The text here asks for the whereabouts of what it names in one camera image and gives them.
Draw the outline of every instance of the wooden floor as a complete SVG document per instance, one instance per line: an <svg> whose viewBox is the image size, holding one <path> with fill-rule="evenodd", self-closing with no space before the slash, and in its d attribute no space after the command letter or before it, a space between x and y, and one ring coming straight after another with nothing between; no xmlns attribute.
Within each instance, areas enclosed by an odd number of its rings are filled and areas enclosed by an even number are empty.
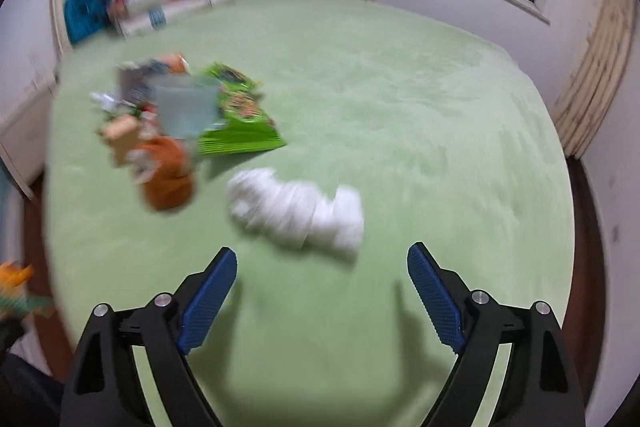
<svg viewBox="0 0 640 427"><path fill-rule="evenodd" d="M567 163L574 194L575 256L571 295L562 331L577 367L585 403L593 389L604 332L604 259L600 232L587 179L580 162ZM55 298L49 283L44 233L42 176L33 184L35 198L25 200L24 247L26 262L34 266L36 277L31 290ZM63 321L56 313L50 319L36 320L38 337L55 378L66 379L72 360Z"/></svg>

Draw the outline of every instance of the wrinkled sheet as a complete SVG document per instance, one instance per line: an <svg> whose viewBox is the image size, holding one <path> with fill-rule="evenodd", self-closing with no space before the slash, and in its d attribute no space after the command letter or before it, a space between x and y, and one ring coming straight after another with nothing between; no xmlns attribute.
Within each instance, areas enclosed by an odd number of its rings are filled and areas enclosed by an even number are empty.
<svg viewBox="0 0 640 427"><path fill-rule="evenodd" d="M111 89L118 63L170 51L194 71L220 61L261 80L288 145L205 160L193 203L156 214L95 136L89 93ZM564 156L533 83L494 44L357 0L236 0L128 41L99 34L63 59L61 83L47 240L72 340L97 303L142 306L231 247L238 279L188 357L226 427L418 426L455 356L407 276L415 241L469 287L527 308L545 299L562 321L574 240ZM360 191L355 263L231 222L225 183L267 166L328 194ZM475 425L488 423L507 358L501 347ZM139 349L136 359L166 426Z"/></svg>

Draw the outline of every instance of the orange stuffed toy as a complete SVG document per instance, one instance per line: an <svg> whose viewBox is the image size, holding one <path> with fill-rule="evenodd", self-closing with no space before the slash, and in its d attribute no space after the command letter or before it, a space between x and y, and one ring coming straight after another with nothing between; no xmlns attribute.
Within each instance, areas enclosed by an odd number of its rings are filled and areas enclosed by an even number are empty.
<svg viewBox="0 0 640 427"><path fill-rule="evenodd" d="M193 195L191 163L174 139L154 136L127 154L136 169L146 201L156 210L169 210L187 203Z"/></svg>

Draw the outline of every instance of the metal screw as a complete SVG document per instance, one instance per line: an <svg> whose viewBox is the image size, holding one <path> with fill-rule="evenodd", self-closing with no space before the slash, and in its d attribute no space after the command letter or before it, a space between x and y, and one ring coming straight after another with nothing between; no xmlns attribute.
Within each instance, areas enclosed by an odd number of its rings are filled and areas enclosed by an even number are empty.
<svg viewBox="0 0 640 427"><path fill-rule="evenodd" d="M157 295L156 298L154 299L154 304L159 308L164 308L165 306L168 306L170 302L171 302L171 295L169 295L168 293L161 293L160 295Z"/></svg>
<svg viewBox="0 0 640 427"><path fill-rule="evenodd" d="M536 302L536 309L542 315L548 315L551 311L551 307L543 301Z"/></svg>
<svg viewBox="0 0 640 427"><path fill-rule="evenodd" d="M98 304L94 308L94 315L96 317L104 317L109 311L109 307L106 304Z"/></svg>
<svg viewBox="0 0 640 427"><path fill-rule="evenodd" d="M473 292L471 294L471 298L478 304L487 304L487 302L489 302L489 295L484 293L482 290Z"/></svg>

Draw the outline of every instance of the green plastic package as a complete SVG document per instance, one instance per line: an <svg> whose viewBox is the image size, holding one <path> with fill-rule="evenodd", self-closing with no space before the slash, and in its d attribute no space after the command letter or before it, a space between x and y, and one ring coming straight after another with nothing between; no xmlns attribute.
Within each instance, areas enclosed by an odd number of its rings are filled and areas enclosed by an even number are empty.
<svg viewBox="0 0 640 427"><path fill-rule="evenodd" d="M286 145L273 120L258 106L258 82L224 64L214 64L204 73L220 83L220 119L200 135L199 154L270 151Z"/></svg>

